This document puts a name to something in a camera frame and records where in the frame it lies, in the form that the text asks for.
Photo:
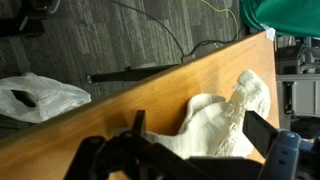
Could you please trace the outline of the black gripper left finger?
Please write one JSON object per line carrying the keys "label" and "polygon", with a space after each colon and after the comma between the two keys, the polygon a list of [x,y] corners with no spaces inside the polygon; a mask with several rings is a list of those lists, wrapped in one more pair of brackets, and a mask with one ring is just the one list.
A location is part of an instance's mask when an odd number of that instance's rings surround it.
{"label": "black gripper left finger", "polygon": [[130,130],[106,140],[82,140],[64,180],[108,180],[123,172],[130,180],[184,180],[187,162],[159,143],[145,139],[145,111],[136,112]]}

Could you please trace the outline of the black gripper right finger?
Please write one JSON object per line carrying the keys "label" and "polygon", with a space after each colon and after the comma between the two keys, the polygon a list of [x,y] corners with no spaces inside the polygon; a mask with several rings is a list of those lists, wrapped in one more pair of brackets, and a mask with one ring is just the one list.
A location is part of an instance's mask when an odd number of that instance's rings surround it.
{"label": "black gripper right finger", "polygon": [[255,111],[246,111],[244,135],[265,158],[257,180],[320,180],[319,139],[274,128]]}

